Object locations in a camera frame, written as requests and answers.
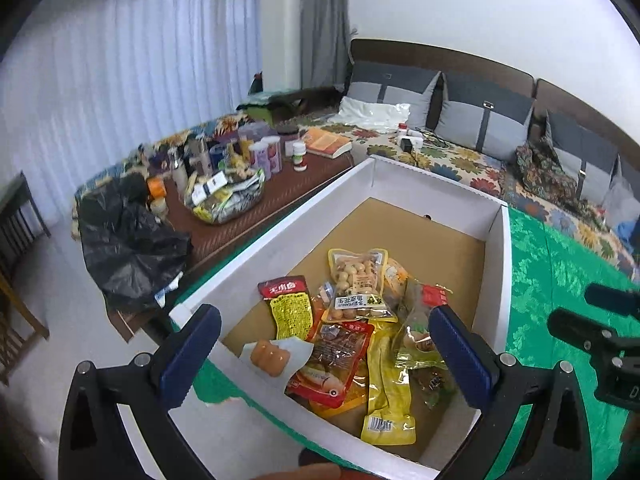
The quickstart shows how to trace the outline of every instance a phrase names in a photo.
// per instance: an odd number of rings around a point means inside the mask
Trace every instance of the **white curtain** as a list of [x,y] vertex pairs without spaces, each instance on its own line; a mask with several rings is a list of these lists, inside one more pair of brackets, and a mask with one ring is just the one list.
[[0,184],[47,222],[141,142],[235,109],[260,71],[259,0],[42,0],[0,64]]

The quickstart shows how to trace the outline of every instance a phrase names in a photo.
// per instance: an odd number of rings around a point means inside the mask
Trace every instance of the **brown headboard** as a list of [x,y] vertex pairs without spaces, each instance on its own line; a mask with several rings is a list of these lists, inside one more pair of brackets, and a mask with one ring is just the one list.
[[[533,76],[497,61],[439,46],[390,40],[351,40],[354,61],[374,61],[394,65],[419,66],[443,72],[461,72],[492,81],[503,88],[533,97]],[[442,108],[442,78],[436,86],[427,128],[435,129]]]
[[544,79],[538,79],[535,97],[533,115],[535,123],[540,128],[540,133],[544,132],[546,110],[560,112],[571,117],[580,126],[584,126],[615,144],[620,150],[620,155],[636,170],[640,170],[640,146],[599,111]]

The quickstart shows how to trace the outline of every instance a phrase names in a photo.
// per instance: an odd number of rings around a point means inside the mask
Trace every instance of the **orange book cover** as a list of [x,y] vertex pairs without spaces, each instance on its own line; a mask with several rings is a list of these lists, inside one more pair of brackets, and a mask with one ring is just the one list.
[[336,158],[351,149],[351,139],[322,128],[309,128],[302,137],[309,153]]

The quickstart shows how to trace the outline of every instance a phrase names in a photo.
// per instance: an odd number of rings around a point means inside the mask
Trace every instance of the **white cardboard box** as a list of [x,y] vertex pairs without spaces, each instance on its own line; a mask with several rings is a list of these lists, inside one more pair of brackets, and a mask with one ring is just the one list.
[[[171,318],[183,327],[202,303],[210,303],[222,314],[222,339],[261,299],[257,287],[248,283],[288,274],[368,198],[420,216],[427,212],[425,204],[437,204],[437,208],[428,208],[432,221],[484,242],[484,270],[472,328],[495,352],[504,351],[511,306],[511,234],[506,204],[437,174],[378,156],[340,177],[256,240],[177,305]],[[364,443],[272,390],[220,341],[209,359],[283,424],[384,478],[435,478],[479,416],[456,395],[420,463],[411,462]]]

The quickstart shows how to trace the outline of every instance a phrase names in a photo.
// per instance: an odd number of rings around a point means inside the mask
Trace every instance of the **white pillar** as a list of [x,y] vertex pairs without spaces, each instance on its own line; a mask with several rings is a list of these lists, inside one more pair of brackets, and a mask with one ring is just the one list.
[[300,88],[300,0],[260,0],[265,90]]

